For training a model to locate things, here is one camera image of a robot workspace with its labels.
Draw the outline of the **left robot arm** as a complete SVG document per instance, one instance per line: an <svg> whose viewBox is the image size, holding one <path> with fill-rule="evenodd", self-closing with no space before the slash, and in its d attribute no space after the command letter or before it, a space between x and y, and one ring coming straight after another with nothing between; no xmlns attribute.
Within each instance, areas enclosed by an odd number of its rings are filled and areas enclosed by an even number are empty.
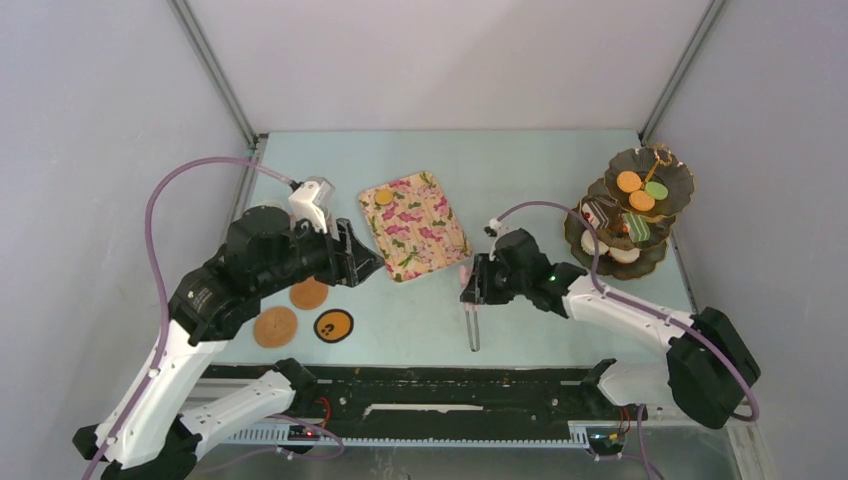
<svg viewBox="0 0 848 480"><path fill-rule="evenodd" d="M319 232L271 206L234 221L216 254L181 280L148 363L119 406L75 433L80 454L103 464L106 479L183 479L212 448L254 422L311 412L317 380L294 359L203 407L190 411L184 403L213 359L258 316L263 299L307 279L355 287L383 267L347 219L336 228Z"/></svg>

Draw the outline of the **green round biscuit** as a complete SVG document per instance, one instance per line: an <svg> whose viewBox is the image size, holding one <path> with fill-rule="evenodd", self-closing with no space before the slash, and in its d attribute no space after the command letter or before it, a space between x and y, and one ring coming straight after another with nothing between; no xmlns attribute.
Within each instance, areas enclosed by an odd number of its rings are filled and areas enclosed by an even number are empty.
<svg viewBox="0 0 848 480"><path fill-rule="evenodd" d="M647 182L643 190L655 201L665 200L669 195L668 188L663 183L655 181Z"/></svg>

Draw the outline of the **green striped cake slice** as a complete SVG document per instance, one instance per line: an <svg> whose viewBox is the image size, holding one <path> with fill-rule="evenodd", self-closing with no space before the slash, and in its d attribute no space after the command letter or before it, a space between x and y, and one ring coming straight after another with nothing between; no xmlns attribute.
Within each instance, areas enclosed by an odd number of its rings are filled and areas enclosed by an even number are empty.
<svg viewBox="0 0 848 480"><path fill-rule="evenodd" d="M641 215L626 212L622 215L622 218L627 227L628 236L634 244L646 242L650 239L650 227Z"/></svg>

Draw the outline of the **orange round biscuit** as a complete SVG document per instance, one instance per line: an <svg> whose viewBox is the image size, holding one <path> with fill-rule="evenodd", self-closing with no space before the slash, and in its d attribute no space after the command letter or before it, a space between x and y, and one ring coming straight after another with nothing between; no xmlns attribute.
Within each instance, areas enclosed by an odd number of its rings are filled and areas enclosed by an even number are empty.
<svg viewBox="0 0 848 480"><path fill-rule="evenodd" d="M645 190L636 190L631 192L628 197L628 202L632 208L639 212L650 211L656 205L656 200Z"/></svg>
<svg viewBox="0 0 848 480"><path fill-rule="evenodd" d="M643 180L634 171L622 171L616 177L616 185L622 192L630 194L642 189Z"/></svg>

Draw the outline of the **three tier black cake stand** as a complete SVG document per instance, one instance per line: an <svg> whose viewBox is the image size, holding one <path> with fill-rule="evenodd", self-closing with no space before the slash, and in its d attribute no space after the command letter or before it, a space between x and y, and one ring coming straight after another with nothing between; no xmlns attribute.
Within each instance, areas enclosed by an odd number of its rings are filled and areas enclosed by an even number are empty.
<svg viewBox="0 0 848 480"><path fill-rule="evenodd" d="M653 273L694 192L693 173L665 144L616 154L575 207L581 218L564 220L571 254L586 268L597 255L600 276L634 280Z"/></svg>

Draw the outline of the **chocolate cake piece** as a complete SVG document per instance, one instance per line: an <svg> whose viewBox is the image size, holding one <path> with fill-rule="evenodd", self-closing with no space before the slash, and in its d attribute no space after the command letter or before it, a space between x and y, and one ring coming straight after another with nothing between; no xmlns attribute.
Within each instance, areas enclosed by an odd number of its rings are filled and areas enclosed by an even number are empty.
<svg viewBox="0 0 848 480"><path fill-rule="evenodd" d="M618 215L617 204L606 197L592 197L582 201L580 212L596 230L608 228Z"/></svg>

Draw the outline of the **white donut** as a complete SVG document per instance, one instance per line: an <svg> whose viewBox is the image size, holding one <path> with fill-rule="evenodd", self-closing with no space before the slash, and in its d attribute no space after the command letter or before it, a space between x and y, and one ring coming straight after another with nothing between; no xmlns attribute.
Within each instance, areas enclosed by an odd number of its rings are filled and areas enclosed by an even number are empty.
<svg viewBox="0 0 848 480"><path fill-rule="evenodd" d="M589 230L584 230L580 240L582 250L590 256L604 256L609 252L609 246L597 239Z"/></svg>
<svg viewBox="0 0 848 480"><path fill-rule="evenodd" d="M641 256L641 250L639 248L631 248L629 250L610 247L607 254L617 263L619 264L632 264L636 262Z"/></svg>

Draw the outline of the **floral rectangular tray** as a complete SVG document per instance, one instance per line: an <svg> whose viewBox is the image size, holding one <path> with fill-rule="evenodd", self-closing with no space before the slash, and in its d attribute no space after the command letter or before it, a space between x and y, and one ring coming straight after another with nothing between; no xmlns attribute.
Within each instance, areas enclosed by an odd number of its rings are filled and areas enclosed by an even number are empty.
<svg viewBox="0 0 848 480"><path fill-rule="evenodd" d="M391 205L381 207L375 193L389 189ZM358 203L385 260L390 279L404 283L472 256L472 246L435 175L421 171L366 189Z"/></svg>

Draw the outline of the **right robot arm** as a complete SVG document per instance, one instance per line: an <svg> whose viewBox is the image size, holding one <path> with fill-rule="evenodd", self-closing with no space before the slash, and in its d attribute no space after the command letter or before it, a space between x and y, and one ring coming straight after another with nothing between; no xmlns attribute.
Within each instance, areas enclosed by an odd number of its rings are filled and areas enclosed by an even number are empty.
<svg viewBox="0 0 848 480"><path fill-rule="evenodd" d="M730 318L706 307L687 314L598 281L581 266L553 263L524 229L496 237L474 256L459 299L506 305L521 296L542 312L630 337L665 359L659 371L673 403L700 425L722 428L761 376Z"/></svg>

